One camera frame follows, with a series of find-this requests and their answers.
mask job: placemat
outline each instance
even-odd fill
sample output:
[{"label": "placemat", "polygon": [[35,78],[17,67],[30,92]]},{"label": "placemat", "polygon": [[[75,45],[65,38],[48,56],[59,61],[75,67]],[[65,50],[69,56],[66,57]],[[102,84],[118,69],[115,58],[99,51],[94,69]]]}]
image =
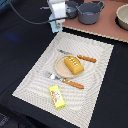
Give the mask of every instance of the placemat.
[{"label": "placemat", "polygon": [[85,25],[79,22],[78,17],[65,20],[63,27],[102,36],[122,42],[128,42],[128,31],[120,28],[116,23],[117,9],[127,3],[116,1],[104,1],[105,7],[100,12],[100,17],[97,23],[92,25]]},{"label": "placemat", "polygon": [[[97,59],[96,64],[82,61],[82,64],[85,66],[84,75],[80,74],[80,76],[72,79],[74,82],[83,84],[85,90],[79,90],[60,81],[50,80],[42,76],[44,69],[56,74],[52,65],[54,65],[55,59],[61,56],[61,53],[56,51],[57,48],[76,54],[82,53]],[[110,44],[59,32],[26,75],[25,79],[14,91],[13,96],[48,111],[78,127],[87,128],[112,49],[113,46]],[[55,84],[58,84],[66,104],[65,107],[58,110],[55,108],[48,90],[49,87]]]}]

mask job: dark table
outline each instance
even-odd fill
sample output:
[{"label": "dark table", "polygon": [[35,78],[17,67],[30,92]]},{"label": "dark table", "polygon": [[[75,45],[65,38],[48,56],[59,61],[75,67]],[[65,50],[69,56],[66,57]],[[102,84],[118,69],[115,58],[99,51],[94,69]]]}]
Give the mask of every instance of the dark table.
[{"label": "dark table", "polygon": [[[34,22],[48,20],[46,0],[15,0],[16,10]],[[128,127],[128,44],[75,30],[64,32],[114,45],[89,128]],[[44,110],[12,96],[49,43],[56,36],[50,24],[32,25],[7,6],[0,11],[0,104],[52,128],[77,128]]]}]

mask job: plate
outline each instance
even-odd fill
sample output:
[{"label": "plate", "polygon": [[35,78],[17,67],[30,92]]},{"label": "plate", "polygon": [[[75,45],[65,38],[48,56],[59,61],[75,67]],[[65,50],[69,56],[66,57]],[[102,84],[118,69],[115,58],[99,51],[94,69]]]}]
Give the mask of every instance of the plate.
[{"label": "plate", "polygon": [[73,73],[68,69],[68,67],[64,63],[64,59],[67,57],[72,56],[72,55],[64,55],[61,56],[59,59],[56,60],[55,62],[55,70],[57,74],[63,78],[74,78],[77,77],[78,75],[73,75]]}]

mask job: metal container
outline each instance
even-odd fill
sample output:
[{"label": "metal container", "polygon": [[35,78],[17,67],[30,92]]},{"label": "metal container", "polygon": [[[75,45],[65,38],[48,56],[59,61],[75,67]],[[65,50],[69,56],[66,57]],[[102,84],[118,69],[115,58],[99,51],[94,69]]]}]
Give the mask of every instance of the metal container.
[{"label": "metal container", "polygon": [[122,28],[128,30],[128,4],[117,9],[118,22]]},{"label": "metal container", "polygon": [[65,1],[66,4],[66,14],[68,15],[69,18],[75,18],[78,16],[78,10],[76,7],[78,7],[78,3],[74,1]]},{"label": "metal container", "polygon": [[100,1],[98,4],[93,2],[84,3],[77,7],[78,19],[83,24],[94,24],[98,21],[103,8],[103,1]]}]

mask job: fork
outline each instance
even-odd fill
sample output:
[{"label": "fork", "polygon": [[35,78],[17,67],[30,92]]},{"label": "fork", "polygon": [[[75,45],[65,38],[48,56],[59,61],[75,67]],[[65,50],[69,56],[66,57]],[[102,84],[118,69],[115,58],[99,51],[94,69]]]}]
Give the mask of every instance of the fork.
[{"label": "fork", "polygon": [[48,71],[44,71],[43,72],[43,76],[44,77],[47,77],[47,78],[50,78],[52,80],[60,80],[63,83],[69,84],[69,85],[74,86],[74,87],[79,88],[79,89],[84,89],[84,86],[83,85],[78,84],[78,83],[75,83],[75,82],[72,82],[72,81],[67,80],[65,78],[59,78],[58,76],[56,76],[56,75],[54,75],[54,74],[52,74],[52,73],[50,73]]}]

